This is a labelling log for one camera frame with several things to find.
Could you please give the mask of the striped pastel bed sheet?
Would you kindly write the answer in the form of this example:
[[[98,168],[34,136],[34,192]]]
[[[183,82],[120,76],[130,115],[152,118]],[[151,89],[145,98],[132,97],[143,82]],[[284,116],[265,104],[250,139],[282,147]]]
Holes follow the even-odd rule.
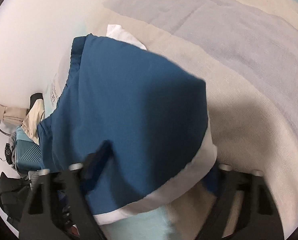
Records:
[[[219,194],[218,166],[261,170],[282,221],[298,229],[298,3],[294,0],[51,0],[63,73],[73,39],[89,34],[167,58],[206,84],[217,158],[188,192],[101,225],[108,239],[197,239]]]

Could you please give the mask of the white and navy sweatshirt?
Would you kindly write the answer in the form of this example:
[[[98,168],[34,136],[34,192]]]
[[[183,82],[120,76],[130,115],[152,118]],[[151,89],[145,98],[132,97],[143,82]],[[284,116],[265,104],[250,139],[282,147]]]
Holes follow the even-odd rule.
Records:
[[[109,159],[86,194],[101,225],[169,204],[217,158],[205,81],[107,36],[73,39],[63,92],[37,132],[41,165],[52,172],[109,144]]]

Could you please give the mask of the teal ribbed suitcase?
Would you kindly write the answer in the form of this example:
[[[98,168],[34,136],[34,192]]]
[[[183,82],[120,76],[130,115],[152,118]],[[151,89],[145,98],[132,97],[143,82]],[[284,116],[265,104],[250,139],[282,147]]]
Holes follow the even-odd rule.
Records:
[[[15,166],[18,172],[28,173],[41,169],[41,151],[21,128],[16,128]]]

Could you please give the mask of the black jacket pile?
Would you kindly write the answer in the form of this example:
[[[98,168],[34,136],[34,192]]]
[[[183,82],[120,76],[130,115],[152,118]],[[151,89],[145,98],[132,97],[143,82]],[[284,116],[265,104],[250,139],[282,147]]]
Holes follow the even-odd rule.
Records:
[[[29,193],[31,181],[25,178],[9,178],[4,172],[0,175],[0,208],[12,222],[19,223]]]

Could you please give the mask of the beige tied curtain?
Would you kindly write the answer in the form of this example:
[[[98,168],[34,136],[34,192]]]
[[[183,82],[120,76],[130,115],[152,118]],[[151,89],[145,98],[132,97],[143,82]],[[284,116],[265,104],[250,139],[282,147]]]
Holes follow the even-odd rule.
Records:
[[[29,110],[26,108],[19,107],[6,107],[0,105],[0,120],[12,125],[20,125]]]

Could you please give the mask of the beige and black folded garment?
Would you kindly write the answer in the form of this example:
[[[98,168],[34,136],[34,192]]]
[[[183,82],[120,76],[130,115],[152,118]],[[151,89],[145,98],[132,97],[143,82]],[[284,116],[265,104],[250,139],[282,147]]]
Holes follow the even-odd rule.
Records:
[[[25,119],[22,122],[22,129],[24,133],[35,142],[39,144],[37,126],[45,118],[45,108],[42,93],[35,93],[30,97],[30,108]]]

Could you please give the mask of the grey cloth with black device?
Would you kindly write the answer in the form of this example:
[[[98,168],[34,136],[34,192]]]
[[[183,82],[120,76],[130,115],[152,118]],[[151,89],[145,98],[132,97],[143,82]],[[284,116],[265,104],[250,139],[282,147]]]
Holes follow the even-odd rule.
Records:
[[[2,161],[6,161],[8,165],[10,165],[14,170],[16,170],[16,133],[12,133],[9,137],[8,142],[4,148],[4,159]]]

